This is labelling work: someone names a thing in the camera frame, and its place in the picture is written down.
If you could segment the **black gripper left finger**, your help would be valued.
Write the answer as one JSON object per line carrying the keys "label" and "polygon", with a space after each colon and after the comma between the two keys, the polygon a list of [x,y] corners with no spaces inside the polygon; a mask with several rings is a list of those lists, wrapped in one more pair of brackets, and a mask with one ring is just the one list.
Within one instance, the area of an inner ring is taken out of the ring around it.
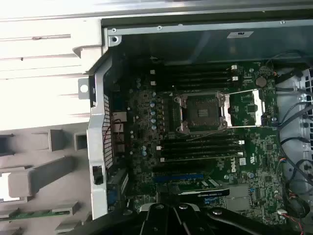
{"label": "black gripper left finger", "polygon": [[152,203],[136,213],[131,209],[110,212],[82,226],[83,235],[166,235],[170,207]]}

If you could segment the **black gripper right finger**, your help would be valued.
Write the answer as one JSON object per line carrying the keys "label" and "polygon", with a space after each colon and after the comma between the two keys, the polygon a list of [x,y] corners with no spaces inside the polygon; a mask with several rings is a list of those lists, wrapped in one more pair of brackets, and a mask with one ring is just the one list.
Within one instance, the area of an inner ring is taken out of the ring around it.
{"label": "black gripper right finger", "polygon": [[181,229],[187,235],[302,235],[286,225],[266,225],[224,208],[194,210],[190,204],[175,207]]}

